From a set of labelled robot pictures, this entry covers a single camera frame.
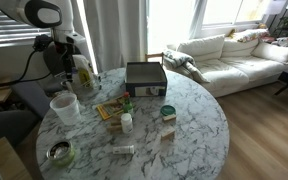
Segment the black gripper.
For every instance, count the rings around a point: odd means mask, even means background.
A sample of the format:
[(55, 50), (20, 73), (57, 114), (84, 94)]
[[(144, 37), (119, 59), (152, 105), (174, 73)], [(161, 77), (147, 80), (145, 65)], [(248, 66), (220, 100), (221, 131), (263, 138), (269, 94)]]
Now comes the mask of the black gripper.
[(67, 43), (55, 43), (56, 51), (61, 55), (61, 60), (63, 62), (63, 67), (67, 80), (72, 79), (72, 55), (74, 52), (74, 46)]

